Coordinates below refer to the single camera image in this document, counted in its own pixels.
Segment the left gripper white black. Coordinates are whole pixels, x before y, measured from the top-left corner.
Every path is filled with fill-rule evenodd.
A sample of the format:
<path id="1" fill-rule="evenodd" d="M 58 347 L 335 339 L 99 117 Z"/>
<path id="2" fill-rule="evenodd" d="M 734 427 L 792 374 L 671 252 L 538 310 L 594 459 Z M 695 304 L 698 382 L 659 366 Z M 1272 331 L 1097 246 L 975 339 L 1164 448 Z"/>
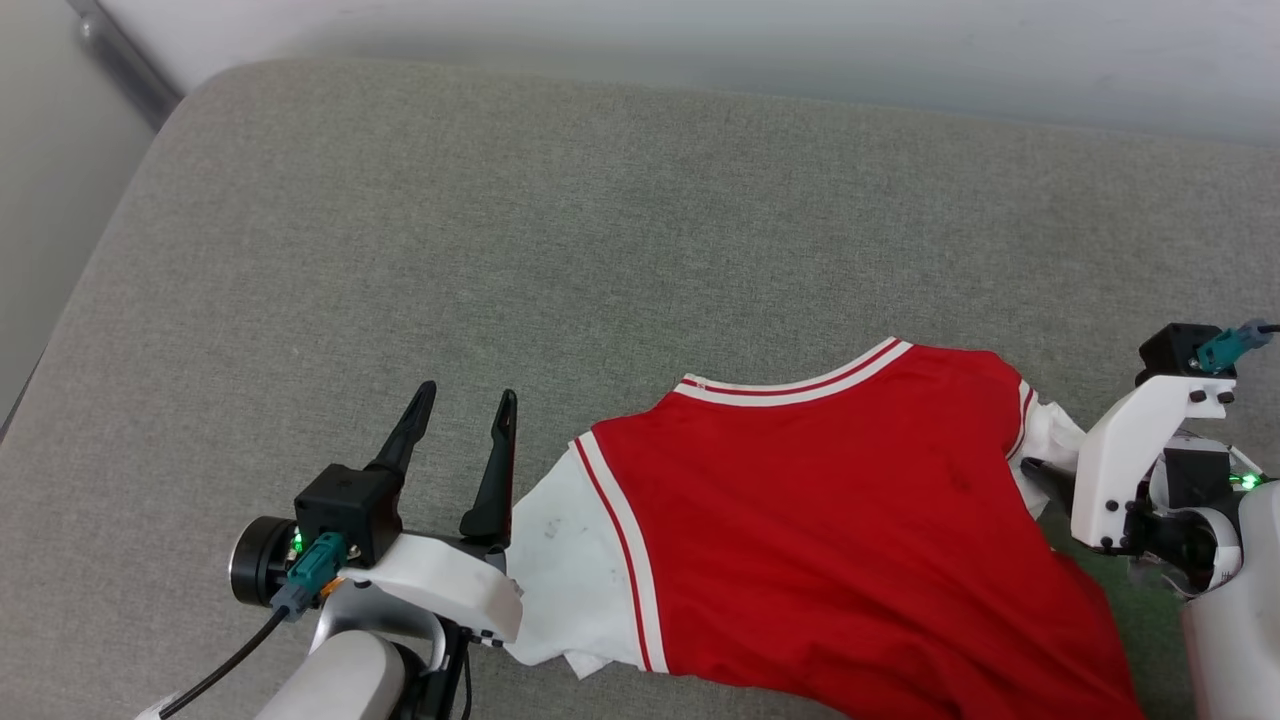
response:
<path id="1" fill-rule="evenodd" d="M 426 433 L 435 397 L 435 380 L 426 380 L 416 389 L 366 471 L 406 475 L 415 447 Z M 492 450 L 474 505 L 460 521 L 460 536 L 466 544 L 485 550 L 509 547 L 517 421 L 518 397 L 513 389 L 504 389 L 492 423 Z M 515 580 L 485 559 L 443 539 L 404 533 L 374 566 L 348 566 L 339 575 L 369 582 L 417 609 L 479 634 L 488 632 L 506 644 L 518 638 L 524 606 Z"/>

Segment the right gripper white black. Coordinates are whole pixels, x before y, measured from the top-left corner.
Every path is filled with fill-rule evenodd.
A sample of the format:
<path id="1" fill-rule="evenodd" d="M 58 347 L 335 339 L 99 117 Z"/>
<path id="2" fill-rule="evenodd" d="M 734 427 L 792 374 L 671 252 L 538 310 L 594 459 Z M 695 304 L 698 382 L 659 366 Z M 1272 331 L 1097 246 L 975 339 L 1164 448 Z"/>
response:
<path id="1" fill-rule="evenodd" d="M 1138 585 L 1188 600 L 1263 597 L 1263 474 L 1229 443 L 1189 432 L 1222 420 L 1233 378 L 1152 375 L 1087 433 L 1076 474 L 1037 457 L 1023 475 L 1071 507 L 1071 536 L 1125 559 Z"/>

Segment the red and white jersey shirt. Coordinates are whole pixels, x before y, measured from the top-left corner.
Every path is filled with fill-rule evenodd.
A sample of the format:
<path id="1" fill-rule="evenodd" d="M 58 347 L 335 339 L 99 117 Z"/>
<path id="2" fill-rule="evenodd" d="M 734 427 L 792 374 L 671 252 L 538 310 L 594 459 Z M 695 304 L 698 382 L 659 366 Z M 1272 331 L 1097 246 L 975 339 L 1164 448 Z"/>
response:
<path id="1" fill-rule="evenodd" d="M 1073 468 L 1083 439 L 989 351 L 887 338 L 795 383 L 686 375 L 517 502 L 508 651 L 852 720 L 1146 720 L 1105 593 L 1019 469 Z"/>

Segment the grey metal bar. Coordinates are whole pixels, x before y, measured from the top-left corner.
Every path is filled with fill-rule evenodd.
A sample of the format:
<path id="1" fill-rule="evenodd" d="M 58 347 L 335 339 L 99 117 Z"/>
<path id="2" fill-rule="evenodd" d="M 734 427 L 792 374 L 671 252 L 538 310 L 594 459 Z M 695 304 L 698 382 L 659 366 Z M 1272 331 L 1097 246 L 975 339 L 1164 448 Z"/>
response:
<path id="1" fill-rule="evenodd" d="M 76 40 L 151 129 L 164 127 L 179 92 L 127 37 L 100 0 L 64 0 L 76 13 Z"/>

